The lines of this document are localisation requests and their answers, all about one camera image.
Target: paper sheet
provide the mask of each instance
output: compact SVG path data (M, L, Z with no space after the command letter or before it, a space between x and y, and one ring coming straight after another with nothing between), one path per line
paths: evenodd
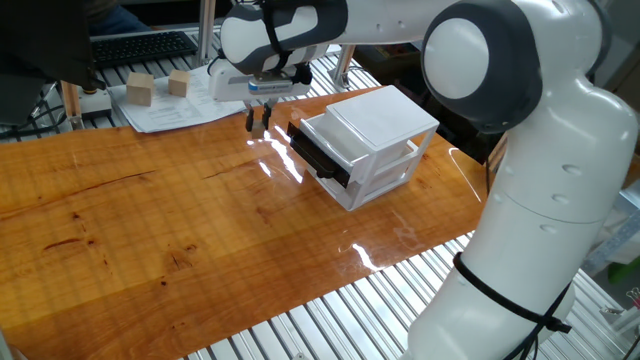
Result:
M241 101L215 102L209 95L206 66L191 70L187 97L169 94L169 78L156 79L151 106L127 102L127 86L109 88L113 103L138 132L151 133L204 124L245 109Z

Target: wooden cube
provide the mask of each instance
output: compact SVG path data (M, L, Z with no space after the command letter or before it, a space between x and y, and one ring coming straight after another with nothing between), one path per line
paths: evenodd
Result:
M191 74L188 72L171 70L171 75L169 75L169 94L187 97L189 79L191 79Z
M153 75L132 72L127 79L127 101L129 104L151 106L155 91Z

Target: wooden table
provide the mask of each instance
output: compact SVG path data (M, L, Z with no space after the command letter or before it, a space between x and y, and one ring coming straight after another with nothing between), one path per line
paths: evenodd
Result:
M8 341L30 360L174 360L367 276L371 263L472 230L483 168L438 136L409 184L351 213L305 173L287 122L358 93L279 104L259 141L239 114L0 146Z

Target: keyboard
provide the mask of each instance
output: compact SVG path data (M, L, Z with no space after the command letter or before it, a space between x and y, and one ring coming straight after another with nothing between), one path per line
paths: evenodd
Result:
M91 43L91 48L98 68L169 56L193 55L198 50L182 31L98 40Z

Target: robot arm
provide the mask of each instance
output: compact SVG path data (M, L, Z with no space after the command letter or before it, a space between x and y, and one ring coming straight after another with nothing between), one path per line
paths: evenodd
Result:
M638 133L635 113L586 77L603 59L608 37L595 3L318 0L294 7L287 1L267 10L270 31L263 11L238 7L223 23L227 59L211 69L214 99L304 93L304 83L287 80L328 43L424 39L422 65L432 95L479 131L507 131L509 138L460 259L520 307L537 314L552 308L613 205ZM274 80L265 72L279 74L280 83L259 81ZM229 91L234 84L240 85ZM572 294L569 289L557 317L569 312ZM505 359L536 325L453 269L412 324L403 359ZM542 341L548 333L539 336Z

